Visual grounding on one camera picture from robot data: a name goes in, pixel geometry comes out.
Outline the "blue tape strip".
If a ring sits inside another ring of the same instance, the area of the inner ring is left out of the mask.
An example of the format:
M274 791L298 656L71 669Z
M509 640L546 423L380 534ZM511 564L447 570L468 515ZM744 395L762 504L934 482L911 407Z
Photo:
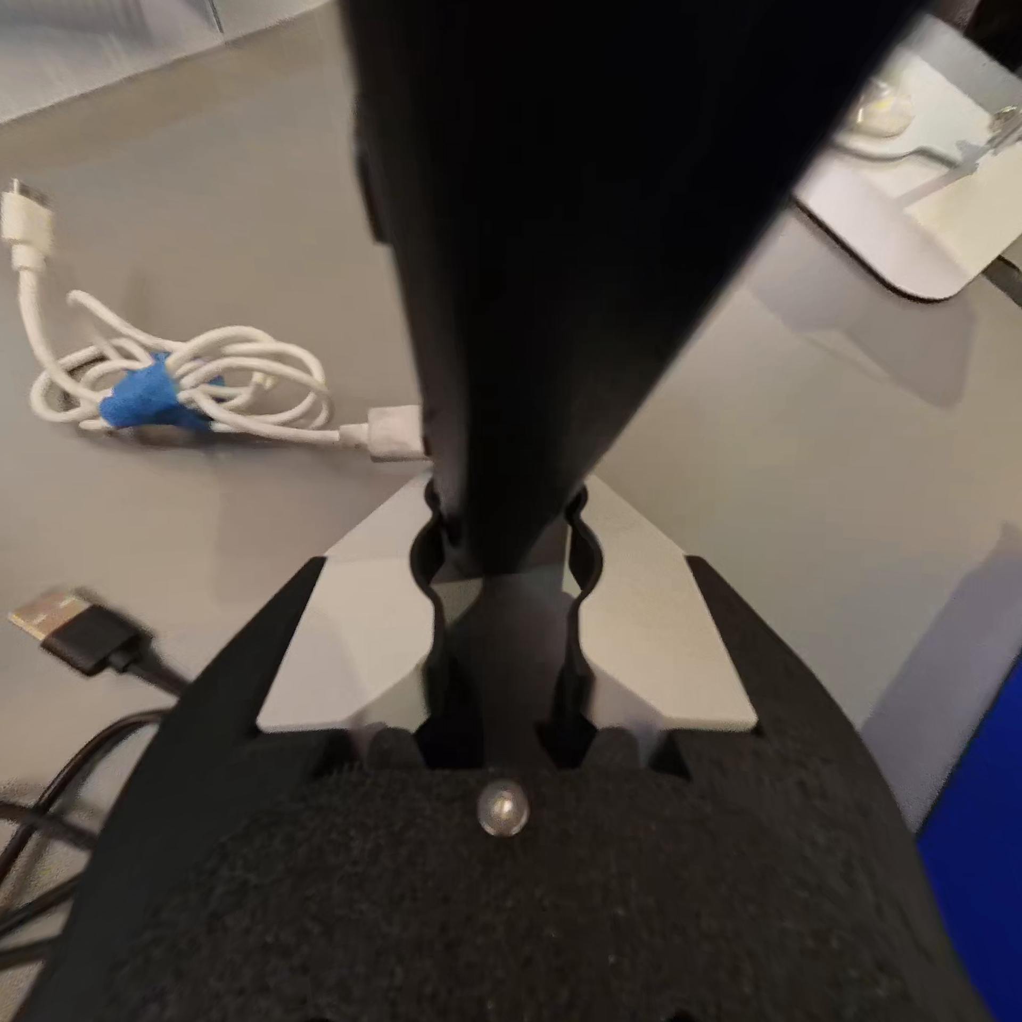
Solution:
M115 430L168 426L211 432L210 416L179 401L179 390L167 369L168 358L167 353L157 352L143 368L128 371L99 402L99 417Z

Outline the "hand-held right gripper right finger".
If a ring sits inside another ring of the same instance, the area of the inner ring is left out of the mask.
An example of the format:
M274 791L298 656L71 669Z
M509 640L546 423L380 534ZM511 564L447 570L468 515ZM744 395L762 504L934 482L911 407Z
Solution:
M759 722L685 552L590 476L562 590L578 609L580 716L632 734Z

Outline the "wooden book stand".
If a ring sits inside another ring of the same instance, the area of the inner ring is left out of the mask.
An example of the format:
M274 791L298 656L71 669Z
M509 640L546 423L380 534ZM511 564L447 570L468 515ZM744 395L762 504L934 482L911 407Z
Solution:
M1020 243L1020 76L925 12L795 189L893 291L949 300Z

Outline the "blue plastic bin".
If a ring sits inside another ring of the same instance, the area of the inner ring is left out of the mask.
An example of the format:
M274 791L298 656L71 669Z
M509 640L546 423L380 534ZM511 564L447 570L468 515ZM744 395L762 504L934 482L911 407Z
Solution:
M917 836L973 986L1021 1019L1021 659L1004 678Z

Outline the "black usb hub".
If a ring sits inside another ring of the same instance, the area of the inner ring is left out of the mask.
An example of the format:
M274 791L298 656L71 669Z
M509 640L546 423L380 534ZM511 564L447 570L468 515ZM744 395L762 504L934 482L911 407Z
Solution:
M510 573L923 2L340 2L449 546Z

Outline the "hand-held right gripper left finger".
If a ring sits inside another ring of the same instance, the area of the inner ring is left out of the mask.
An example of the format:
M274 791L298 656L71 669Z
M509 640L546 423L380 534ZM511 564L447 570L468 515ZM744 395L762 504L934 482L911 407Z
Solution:
M407 481L327 551L263 701L262 731L413 732L427 719L434 611L411 570L412 543L430 518L426 479Z

